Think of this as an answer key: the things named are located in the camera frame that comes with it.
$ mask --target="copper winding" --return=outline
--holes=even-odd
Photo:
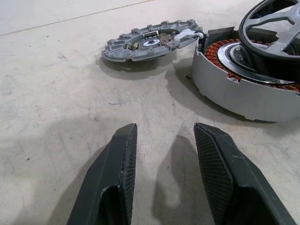
[[[228,43],[233,43],[233,42],[239,42],[239,39],[229,39],[229,40],[223,40],[223,41],[218,41],[215,42],[213,44],[211,44],[210,46],[208,46],[208,48],[205,50],[205,57],[212,62],[214,65],[216,65],[217,67],[221,68],[222,70],[228,72],[228,78],[235,78],[237,79],[238,82],[240,82],[240,80],[242,79],[240,76],[230,72],[229,70],[227,70],[225,67],[222,66],[222,64],[220,63],[217,54],[218,54],[218,50],[221,46],[226,45]],[[269,43],[265,43],[263,44],[262,41],[257,41],[258,44],[262,44],[262,45],[269,45]],[[299,84],[292,84],[292,85],[282,85],[282,86],[272,86],[274,88],[280,88],[280,89],[285,89],[285,90],[294,90],[297,92],[300,92],[300,85]]]

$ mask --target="gray plastic housing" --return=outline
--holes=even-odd
[[[197,40],[197,37],[193,35],[186,35],[180,39],[180,42],[175,42],[174,40],[165,43],[161,46],[153,46],[147,50],[129,50],[126,49],[127,44],[134,44],[135,42],[143,40],[143,34],[158,31],[158,32],[170,32],[175,31],[177,34],[181,33],[185,29],[190,29],[195,32],[202,32],[202,27],[196,24],[195,20],[188,20],[182,22],[177,20],[175,22],[163,21],[158,25],[148,25],[146,28],[142,29],[132,29],[128,34],[121,34],[119,38],[112,39],[107,42],[105,50],[102,51],[102,56],[109,60],[115,62],[125,62],[129,59],[132,61],[149,60],[159,56],[167,55],[177,48],[183,48],[190,45]]]
[[[274,34],[269,30],[257,28],[252,28],[251,31],[254,36]],[[299,117],[299,92],[274,88],[246,79],[237,82],[228,77],[227,71],[220,69],[204,56],[209,45],[238,37],[234,27],[209,30],[204,44],[199,43],[199,47],[196,46],[192,78],[199,92],[217,105],[248,120],[281,122]]]

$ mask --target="black plastic arm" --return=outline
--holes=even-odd
[[[296,225],[262,172],[227,133],[201,123],[194,132],[216,225]]]
[[[67,225],[130,225],[137,126],[116,131],[87,171]]]

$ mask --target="disassembled motor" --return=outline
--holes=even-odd
[[[108,41],[102,54],[111,61],[148,60],[199,37],[192,78],[201,94],[249,120],[290,120],[300,116],[299,1],[264,0],[247,13],[239,31],[231,27],[203,35],[194,20],[133,29]],[[293,26],[280,37],[255,28],[283,20]],[[185,29],[195,33],[184,35]]]
[[[171,53],[177,48],[183,48],[194,41],[198,36],[191,32],[179,41],[175,41],[176,35],[181,32],[192,31],[192,33],[202,32],[195,20],[182,22],[164,21],[159,25],[148,25],[143,29],[132,29],[131,33],[121,34],[119,38],[107,42],[102,55],[105,59],[115,62],[149,60]]]

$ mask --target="carbon fiber texture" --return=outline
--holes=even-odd
[[[233,195],[233,179],[213,137],[198,126],[194,127],[194,132],[210,210],[215,224],[223,225]]]
[[[137,126],[128,137],[124,157],[123,174],[120,179],[120,188],[124,192],[128,224],[131,224],[132,204],[135,190],[135,165],[136,165]]]

